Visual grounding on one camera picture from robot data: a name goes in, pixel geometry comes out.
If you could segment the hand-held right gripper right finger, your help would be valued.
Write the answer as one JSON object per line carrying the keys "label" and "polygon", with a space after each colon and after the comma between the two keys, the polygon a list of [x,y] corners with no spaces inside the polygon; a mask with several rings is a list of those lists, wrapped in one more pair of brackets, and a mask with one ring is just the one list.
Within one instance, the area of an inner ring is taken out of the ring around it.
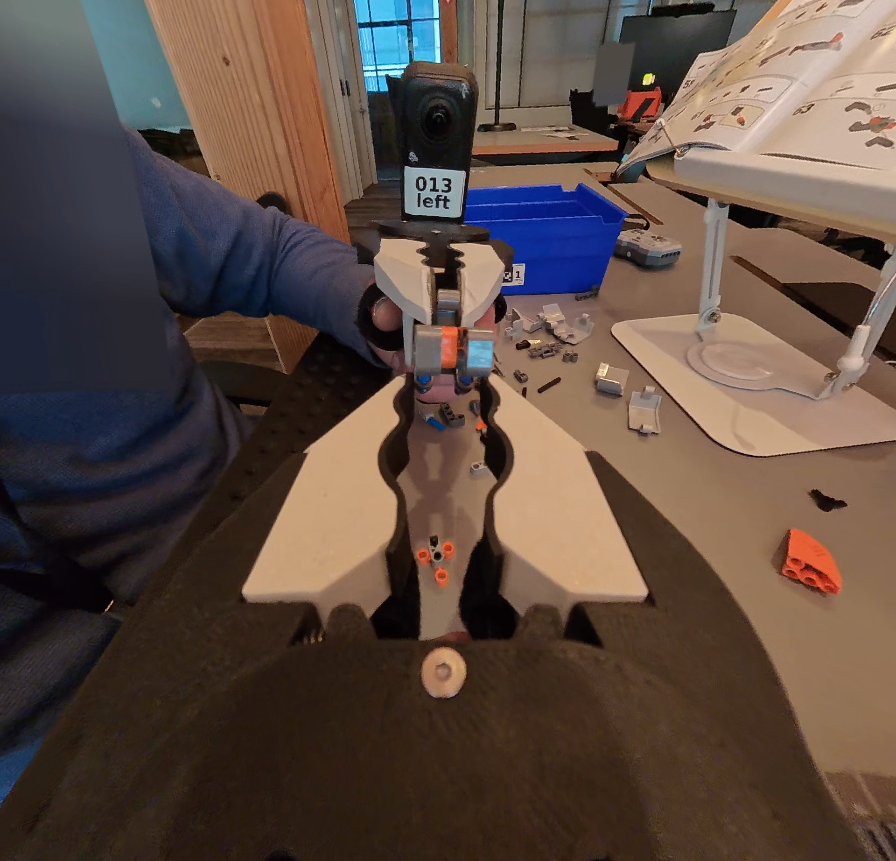
{"label": "hand-held right gripper right finger", "polygon": [[493,500],[500,593],[515,608],[643,601],[648,587],[585,448],[501,378],[488,385],[489,436],[509,441]]}

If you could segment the grey orange brick claw assembly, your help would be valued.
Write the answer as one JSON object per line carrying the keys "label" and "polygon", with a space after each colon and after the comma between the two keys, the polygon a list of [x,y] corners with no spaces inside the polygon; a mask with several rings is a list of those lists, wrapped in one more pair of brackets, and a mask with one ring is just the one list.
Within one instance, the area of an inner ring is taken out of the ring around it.
{"label": "grey orange brick claw assembly", "polygon": [[409,367],[421,399],[434,402],[439,390],[453,395],[469,394],[493,372],[496,321],[494,309],[484,314],[483,325],[462,324],[459,290],[439,289],[432,322],[416,322],[411,332]]}

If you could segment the orange wedge brick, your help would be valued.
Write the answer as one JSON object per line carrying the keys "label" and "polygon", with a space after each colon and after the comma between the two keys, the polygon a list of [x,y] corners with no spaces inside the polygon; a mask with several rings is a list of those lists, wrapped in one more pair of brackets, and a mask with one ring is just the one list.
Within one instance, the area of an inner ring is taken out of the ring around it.
{"label": "orange wedge brick", "polygon": [[805,530],[788,531],[782,575],[825,594],[839,595],[843,576],[829,550]]}

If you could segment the wooden office table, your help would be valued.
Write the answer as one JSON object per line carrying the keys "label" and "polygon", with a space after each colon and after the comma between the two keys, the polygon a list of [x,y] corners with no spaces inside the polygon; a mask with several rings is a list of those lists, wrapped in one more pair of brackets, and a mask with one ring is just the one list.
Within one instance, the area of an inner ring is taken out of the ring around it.
{"label": "wooden office table", "polygon": [[490,165],[613,161],[618,138],[579,127],[477,129],[473,158]]}

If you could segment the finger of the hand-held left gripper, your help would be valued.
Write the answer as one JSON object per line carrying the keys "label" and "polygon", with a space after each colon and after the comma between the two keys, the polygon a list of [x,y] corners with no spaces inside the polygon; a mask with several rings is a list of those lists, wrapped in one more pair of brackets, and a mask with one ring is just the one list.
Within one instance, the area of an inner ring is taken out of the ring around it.
{"label": "finger of the hand-held left gripper", "polygon": [[461,325],[474,327],[499,295],[506,263],[490,243],[457,245]]}
{"label": "finger of the hand-held left gripper", "polygon": [[436,297],[435,275],[422,240],[381,239],[375,254],[375,283],[403,314],[414,321],[433,324]]}

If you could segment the pile of light grey panels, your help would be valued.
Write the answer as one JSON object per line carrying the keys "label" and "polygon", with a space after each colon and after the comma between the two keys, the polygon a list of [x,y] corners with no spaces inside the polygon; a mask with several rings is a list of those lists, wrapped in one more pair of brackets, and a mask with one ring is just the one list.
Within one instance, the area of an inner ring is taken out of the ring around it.
{"label": "pile of light grey panels", "polygon": [[524,340],[525,335],[544,330],[556,341],[567,345],[579,345],[587,340],[595,328],[595,322],[588,313],[583,313],[575,319],[568,319],[557,304],[544,305],[542,311],[535,317],[521,313],[511,308],[504,326],[504,334],[510,340]]}

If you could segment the grey toy battery hub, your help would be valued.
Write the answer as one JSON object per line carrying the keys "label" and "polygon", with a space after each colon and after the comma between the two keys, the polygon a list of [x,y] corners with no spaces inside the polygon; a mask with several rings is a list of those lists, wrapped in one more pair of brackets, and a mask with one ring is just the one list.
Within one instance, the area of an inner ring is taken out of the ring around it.
{"label": "grey toy battery hub", "polygon": [[613,252],[615,257],[644,270],[669,269],[678,261],[681,253],[680,242],[644,228],[621,231]]}

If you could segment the black floor stand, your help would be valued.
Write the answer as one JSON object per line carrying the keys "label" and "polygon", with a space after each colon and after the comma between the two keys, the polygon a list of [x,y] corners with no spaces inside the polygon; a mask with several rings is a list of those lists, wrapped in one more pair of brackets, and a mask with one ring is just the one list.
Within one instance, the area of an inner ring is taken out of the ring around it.
{"label": "black floor stand", "polygon": [[496,35],[496,79],[495,79],[495,99],[494,99],[494,116],[492,122],[483,122],[478,124],[477,132],[487,133],[502,133],[516,129],[516,124],[510,121],[501,119],[501,93],[503,82],[503,46],[504,46],[504,25],[506,14],[506,0],[497,1],[497,35]]}

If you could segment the person's left hand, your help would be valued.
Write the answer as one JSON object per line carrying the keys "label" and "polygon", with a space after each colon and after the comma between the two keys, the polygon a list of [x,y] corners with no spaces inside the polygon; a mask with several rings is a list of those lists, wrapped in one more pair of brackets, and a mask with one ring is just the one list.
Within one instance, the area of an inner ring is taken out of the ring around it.
{"label": "person's left hand", "polygon": [[[403,332],[403,313],[401,309],[388,297],[378,299],[375,303],[366,303],[364,305],[371,316],[373,325],[385,332],[392,333],[397,331],[399,338],[404,338]],[[493,332],[493,338],[499,338],[499,321],[496,318],[496,308],[493,305],[489,311],[477,320],[475,327],[485,329],[489,328]],[[369,348],[375,359],[384,362],[387,367],[391,368],[393,374],[404,375],[409,372],[409,367],[405,362],[404,348],[398,350],[387,350],[377,345],[368,342]],[[437,404],[440,402],[454,402],[460,394],[456,388],[454,376],[442,374],[435,376],[432,381],[432,387],[427,392],[415,393],[416,400],[425,404]]]}

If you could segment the blue plastic bin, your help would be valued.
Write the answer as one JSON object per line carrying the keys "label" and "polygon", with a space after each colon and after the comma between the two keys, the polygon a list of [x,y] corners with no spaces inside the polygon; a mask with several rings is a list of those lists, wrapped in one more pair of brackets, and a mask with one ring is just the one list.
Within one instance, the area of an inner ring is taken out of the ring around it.
{"label": "blue plastic bin", "polygon": [[502,292],[582,293],[601,285],[628,214],[590,185],[474,187],[466,220],[514,251]]}

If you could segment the white book stand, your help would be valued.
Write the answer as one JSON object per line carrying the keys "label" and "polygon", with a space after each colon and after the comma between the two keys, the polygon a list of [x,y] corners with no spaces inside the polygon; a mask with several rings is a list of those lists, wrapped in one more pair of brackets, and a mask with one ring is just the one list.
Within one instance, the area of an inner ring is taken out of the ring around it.
{"label": "white book stand", "polygon": [[700,308],[618,321],[613,336],[730,450],[773,456],[893,442],[894,409],[857,383],[894,313],[894,253],[833,372],[752,320],[724,313],[721,283],[729,203],[894,241],[894,170],[697,145],[645,161],[664,184],[708,196]]}

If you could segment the instruction booklet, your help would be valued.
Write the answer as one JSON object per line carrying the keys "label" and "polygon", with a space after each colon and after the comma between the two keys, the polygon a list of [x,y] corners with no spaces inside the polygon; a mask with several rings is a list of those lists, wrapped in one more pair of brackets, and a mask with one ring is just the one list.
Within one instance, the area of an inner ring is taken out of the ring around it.
{"label": "instruction booklet", "polygon": [[895,0],[792,0],[699,54],[618,172],[694,148],[894,170]]}

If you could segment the light grey curved panel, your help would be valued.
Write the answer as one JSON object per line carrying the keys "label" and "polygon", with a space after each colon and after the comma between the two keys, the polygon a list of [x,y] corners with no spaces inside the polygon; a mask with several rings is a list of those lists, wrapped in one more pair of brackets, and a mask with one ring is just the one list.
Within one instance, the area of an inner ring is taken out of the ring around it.
{"label": "light grey curved panel", "polygon": [[641,391],[633,391],[629,404],[629,429],[642,435],[662,433],[659,414],[662,400],[655,385],[646,385]]}

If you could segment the orange pin connector cluster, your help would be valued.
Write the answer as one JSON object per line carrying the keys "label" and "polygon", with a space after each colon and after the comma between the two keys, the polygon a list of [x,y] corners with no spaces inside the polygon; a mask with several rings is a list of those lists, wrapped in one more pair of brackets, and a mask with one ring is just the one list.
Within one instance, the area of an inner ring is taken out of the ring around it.
{"label": "orange pin connector cluster", "polygon": [[455,555],[454,541],[443,540],[437,533],[432,533],[426,545],[418,549],[415,559],[421,566],[431,570],[436,585],[444,588],[450,582],[450,563]]}

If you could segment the black monitor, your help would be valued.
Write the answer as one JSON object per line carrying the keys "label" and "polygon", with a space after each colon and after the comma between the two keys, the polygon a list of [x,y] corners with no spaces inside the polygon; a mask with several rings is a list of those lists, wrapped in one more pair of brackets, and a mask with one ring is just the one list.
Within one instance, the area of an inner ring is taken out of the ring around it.
{"label": "black monitor", "polygon": [[735,9],[625,17],[619,40],[635,45],[629,90],[660,87],[665,103],[670,103],[697,56],[728,45],[735,18]]}

